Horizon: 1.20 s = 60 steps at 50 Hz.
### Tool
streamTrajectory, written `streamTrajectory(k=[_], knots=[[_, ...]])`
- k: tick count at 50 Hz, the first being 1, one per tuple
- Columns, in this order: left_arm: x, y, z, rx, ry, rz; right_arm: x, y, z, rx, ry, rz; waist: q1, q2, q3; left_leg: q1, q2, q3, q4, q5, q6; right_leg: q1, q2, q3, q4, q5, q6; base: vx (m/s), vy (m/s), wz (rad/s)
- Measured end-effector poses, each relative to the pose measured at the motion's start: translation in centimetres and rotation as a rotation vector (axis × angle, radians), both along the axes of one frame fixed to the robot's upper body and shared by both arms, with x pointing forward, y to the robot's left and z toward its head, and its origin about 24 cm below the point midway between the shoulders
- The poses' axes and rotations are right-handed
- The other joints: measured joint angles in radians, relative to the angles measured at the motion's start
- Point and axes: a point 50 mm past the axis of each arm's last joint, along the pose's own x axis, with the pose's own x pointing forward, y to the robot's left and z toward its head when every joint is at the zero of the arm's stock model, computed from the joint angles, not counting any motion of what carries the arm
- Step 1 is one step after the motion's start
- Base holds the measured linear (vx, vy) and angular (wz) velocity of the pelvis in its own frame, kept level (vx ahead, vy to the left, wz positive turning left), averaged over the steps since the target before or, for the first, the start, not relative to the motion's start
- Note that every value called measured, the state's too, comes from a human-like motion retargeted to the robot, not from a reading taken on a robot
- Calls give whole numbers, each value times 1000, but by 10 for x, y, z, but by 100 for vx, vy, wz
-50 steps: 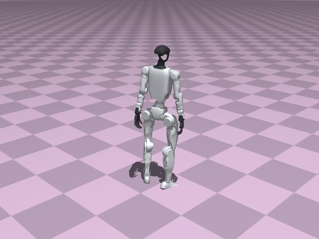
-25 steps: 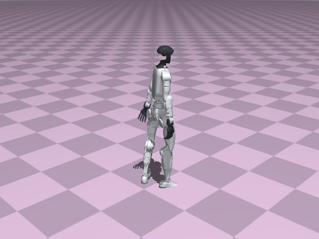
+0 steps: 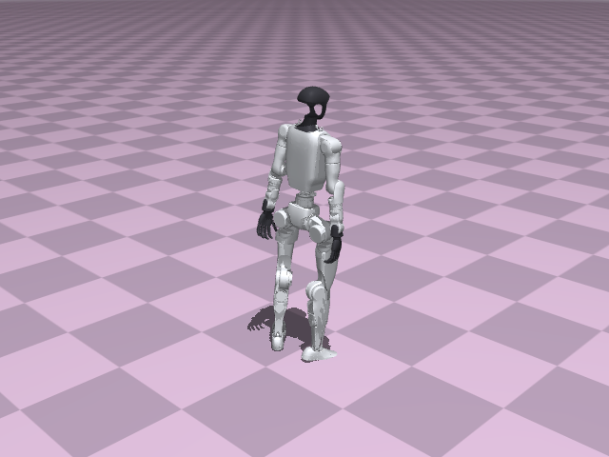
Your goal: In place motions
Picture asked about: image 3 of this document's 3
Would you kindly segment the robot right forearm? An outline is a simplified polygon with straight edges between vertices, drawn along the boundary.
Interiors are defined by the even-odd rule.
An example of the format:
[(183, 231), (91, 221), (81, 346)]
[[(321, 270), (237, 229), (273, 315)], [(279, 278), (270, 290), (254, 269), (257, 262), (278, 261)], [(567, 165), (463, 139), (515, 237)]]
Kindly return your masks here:
[(328, 198), (329, 215), (330, 215), (330, 231), (333, 225), (337, 225), (339, 233), (344, 231), (343, 224), (343, 202), (344, 202), (344, 183), (339, 181), (334, 188), (334, 196)]

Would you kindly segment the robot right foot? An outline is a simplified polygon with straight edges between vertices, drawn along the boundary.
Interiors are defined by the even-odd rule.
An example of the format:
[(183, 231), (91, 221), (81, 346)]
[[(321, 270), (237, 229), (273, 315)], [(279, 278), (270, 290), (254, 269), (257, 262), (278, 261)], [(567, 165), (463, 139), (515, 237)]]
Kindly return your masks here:
[(337, 354), (336, 351), (324, 347), (322, 351), (315, 351), (314, 347), (307, 347), (302, 353), (302, 358), (306, 361), (326, 360), (335, 357)]

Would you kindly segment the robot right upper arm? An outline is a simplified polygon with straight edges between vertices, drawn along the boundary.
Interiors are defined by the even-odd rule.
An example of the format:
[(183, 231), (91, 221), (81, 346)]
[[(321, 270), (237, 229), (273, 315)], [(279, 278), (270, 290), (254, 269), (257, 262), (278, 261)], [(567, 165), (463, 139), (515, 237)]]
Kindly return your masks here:
[(325, 189), (328, 193), (334, 195), (335, 185), (337, 182), (341, 181), (338, 179), (338, 177), (340, 173), (340, 156), (342, 152), (342, 144), (338, 139), (328, 135), (322, 135), (320, 137), (320, 140), (320, 149), (322, 154), (324, 155), (325, 162)]

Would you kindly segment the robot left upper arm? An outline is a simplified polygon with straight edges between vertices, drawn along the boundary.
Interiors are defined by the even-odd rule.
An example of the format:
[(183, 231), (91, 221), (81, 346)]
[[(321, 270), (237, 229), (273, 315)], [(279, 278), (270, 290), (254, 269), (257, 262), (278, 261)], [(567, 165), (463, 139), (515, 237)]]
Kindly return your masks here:
[(278, 129), (278, 141), (274, 154), (274, 161), (271, 167), (273, 173), (279, 176), (286, 176), (285, 154), (286, 154), (286, 135), (292, 124), (283, 124)]

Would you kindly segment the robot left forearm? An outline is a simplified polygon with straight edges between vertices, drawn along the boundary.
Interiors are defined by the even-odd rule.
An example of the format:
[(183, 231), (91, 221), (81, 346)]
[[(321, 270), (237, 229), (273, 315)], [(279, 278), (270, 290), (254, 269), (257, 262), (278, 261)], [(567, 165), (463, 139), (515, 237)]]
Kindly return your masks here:
[[(267, 191), (265, 193), (265, 199), (267, 200), (267, 209), (274, 209), (276, 205), (276, 201), (279, 198), (280, 186), (283, 181), (282, 176), (279, 176), (272, 172), (268, 174), (268, 186)], [(264, 200), (265, 200), (264, 199)], [(264, 201), (263, 201), (264, 202)]]

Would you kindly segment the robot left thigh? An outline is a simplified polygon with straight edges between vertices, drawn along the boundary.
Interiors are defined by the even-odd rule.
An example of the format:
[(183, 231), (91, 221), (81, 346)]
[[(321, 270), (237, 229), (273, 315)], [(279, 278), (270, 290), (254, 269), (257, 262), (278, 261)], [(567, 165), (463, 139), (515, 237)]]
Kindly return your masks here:
[(280, 270), (279, 288), (292, 284), (291, 260), (295, 241), (298, 240), (299, 229), (287, 222), (287, 208), (274, 213), (274, 223), (279, 228), (275, 240), (278, 242), (277, 269)]

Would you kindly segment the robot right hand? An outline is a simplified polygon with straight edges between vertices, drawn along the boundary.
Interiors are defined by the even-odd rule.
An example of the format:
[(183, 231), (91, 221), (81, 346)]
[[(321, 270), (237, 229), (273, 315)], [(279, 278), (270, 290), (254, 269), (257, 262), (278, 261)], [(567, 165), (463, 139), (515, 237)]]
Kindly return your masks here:
[(331, 264), (333, 262), (335, 262), (340, 255), (340, 250), (342, 248), (342, 240), (341, 237), (343, 237), (343, 233), (339, 233), (339, 228), (337, 225), (333, 225), (331, 227), (331, 233), (330, 236), (333, 237), (333, 243), (332, 243), (332, 247), (331, 247), (331, 255), (330, 258), (327, 261), (324, 261), (325, 263)]

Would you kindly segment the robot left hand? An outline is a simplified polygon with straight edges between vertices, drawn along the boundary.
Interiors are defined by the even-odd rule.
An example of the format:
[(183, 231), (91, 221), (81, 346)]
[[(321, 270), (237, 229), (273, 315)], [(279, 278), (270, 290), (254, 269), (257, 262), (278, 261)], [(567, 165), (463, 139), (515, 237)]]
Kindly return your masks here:
[[(269, 238), (273, 239), (273, 237), (271, 236), (271, 233), (270, 233), (271, 223), (272, 223), (272, 226), (274, 227), (275, 231), (277, 231), (277, 228), (275, 226), (275, 223), (273, 221), (273, 215), (271, 213), (271, 212), (274, 212), (275, 208), (267, 209), (266, 206), (267, 206), (267, 200), (265, 199), (263, 202), (263, 207), (262, 207), (262, 210), (264, 212), (261, 214), (259, 221), (258, 221), (259, 223), (257, 226), (257, 234), (259, 236), (262, 236), (262, 238), (265, 238), (268, 240), (267, 234), (268, 234)], [(267, 230), (267, 234), (266, 234), (266, 230)]]

